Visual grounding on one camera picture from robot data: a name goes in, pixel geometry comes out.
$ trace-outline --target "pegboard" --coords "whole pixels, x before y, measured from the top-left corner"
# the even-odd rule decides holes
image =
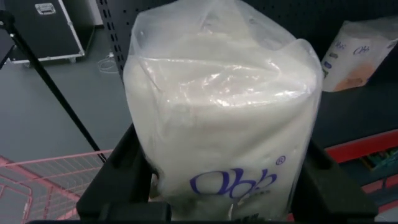
[[[398,0],[245,1],[296,38],[308,40],[320,58],[327,51],[343,21],[398,15]],[[123,74],[131,29],[137,15],[141,11],[170,2],[173,0],[97,0],[120,74]]]

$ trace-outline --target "pink wire shopping cart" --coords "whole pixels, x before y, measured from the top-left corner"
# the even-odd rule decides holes
[[[0,224],[78,219],[75,205],[112,150],[12,162],[0,156]]]

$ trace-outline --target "store shelf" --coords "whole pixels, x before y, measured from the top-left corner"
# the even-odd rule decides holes
[[[370,193],[369,197],[374,200],[378,207],[384,206],[384,208],[382,208],[383,211],[381,211],[384,212],[385,210],[395,207],[396,201],[398,201],[398,185]]]
[[[366,86],[323,93],[313,140],[344,162],[398,146],[398,47]]]
[[[382,167],[376,170],[369,170],[360,159],[355,159],[352,161],[344,162],[340,164],[340,167],[360,186],[365,186],[371,183],[375,183],[378,180],[383,180],[388,177],[395,177],[398,174],[398,164],[393,166]],[[396,185],[396,179],[389,179],[390,185]]]

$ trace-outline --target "black pole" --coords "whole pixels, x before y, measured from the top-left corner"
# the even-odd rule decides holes
[[[77,128],[81,131],[84,135],[88,143],[95,151],[99,151],[100,148],[95,143],[94,139],[91,137],[83,123],[80,121],[79,117],[76,115],[72,107],[69,105],[68,101],[62,95],[61,91],[58,89],[54,81],[51,79],[50,75],[44,69],[43,65],[39,62],[37,57],[34,55],[33,51],[27,45],[25,40],[21,37],[18,33],[17,29],[14,26],[15,18],[14,16],[7,12],[7,11],[0,11],[0,28],[5,29],[10,37],[15,42],[15,45],[25,54],[27,59],[29,60],[30,64],[35,68],[37,73],[42,77],[45,84],[50,88],[51,92],[54,94],[56,99],[60,102],[63,109],[68,113],[69,117],[75,123]],[[105,162],[106,158],[104,154],[98,154],[98,157]]]

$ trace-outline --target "clear plastic packaging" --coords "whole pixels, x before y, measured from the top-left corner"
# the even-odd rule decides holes
[[[324,91],[365,85],[398,42],[398,17],[345,21],[322,60]]]
[[[307,41],[242,1],[140,13],[124,84],[172,218],[286,218],[322,77]]]

